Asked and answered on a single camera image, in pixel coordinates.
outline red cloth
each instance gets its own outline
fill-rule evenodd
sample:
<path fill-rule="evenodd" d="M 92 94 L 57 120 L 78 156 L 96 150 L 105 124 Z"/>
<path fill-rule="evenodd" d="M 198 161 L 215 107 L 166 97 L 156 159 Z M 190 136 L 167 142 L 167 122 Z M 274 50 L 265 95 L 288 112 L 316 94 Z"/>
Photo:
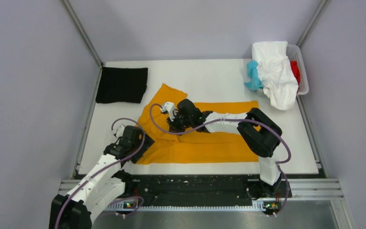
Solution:
<path fill-rule="evenodd" d="M 298 85 L 301 82 L 301 73 L 299 72 L 298 64 L 296 61 L 291 61 L 291 70 L 293 70 L 293 74 L 297 79 Z"/>

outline blue cloth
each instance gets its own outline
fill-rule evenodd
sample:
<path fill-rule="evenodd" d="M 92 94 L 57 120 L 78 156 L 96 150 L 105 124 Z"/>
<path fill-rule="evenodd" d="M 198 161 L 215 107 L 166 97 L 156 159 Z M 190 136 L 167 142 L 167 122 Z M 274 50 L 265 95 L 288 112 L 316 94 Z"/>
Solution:
<path fill-rule="evenodd" d="M 258 73 L 257 73 L 257 66 L 259 64 L 256 61 L 250 61 L 247 63 L 247 75 L 250 78 L 250 82 L 244 83 L 247 88 L 250 90 L 256 91 L 258 89 L 263 89 L 263 84 L 259 79 Z"/>

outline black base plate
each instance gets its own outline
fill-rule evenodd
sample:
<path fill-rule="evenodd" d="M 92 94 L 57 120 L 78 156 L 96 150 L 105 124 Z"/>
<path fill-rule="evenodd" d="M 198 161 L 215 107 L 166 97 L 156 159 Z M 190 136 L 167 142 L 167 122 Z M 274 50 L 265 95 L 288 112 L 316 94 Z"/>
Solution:
<path fill-rule="evenodd" d="M 249 206 L 246 187 L 259 184 L 258 175 L 133 175 L 120 198 L 141 196 L 143 206 Z M 282 181 L 277 192 L 285 196 Z"/>

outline white cloth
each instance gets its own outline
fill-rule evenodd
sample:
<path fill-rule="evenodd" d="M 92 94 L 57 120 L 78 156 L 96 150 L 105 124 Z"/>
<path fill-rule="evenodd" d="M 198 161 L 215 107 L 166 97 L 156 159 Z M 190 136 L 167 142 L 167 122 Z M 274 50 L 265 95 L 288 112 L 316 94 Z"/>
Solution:
<path fill-rule="evenodd" d="M 288 42 L 256 42 L 252 45 L 252 59 L 257 61 L 259 79 L 270 104 L 288 110 L 295 103 L 298 82 L 286 55 Z"/>

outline metal floor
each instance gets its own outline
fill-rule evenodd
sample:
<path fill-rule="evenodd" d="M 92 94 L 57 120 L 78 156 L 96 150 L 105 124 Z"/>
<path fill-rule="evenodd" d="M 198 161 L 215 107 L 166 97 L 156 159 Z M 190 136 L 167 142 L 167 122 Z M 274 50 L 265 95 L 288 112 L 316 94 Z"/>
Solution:
<path fill-rule="evenodd" d="M 258 212 L 137 212 L 99 217 L 93 229 L 337 229 L 330 201 L 290 201 L 278 218 Z"/>

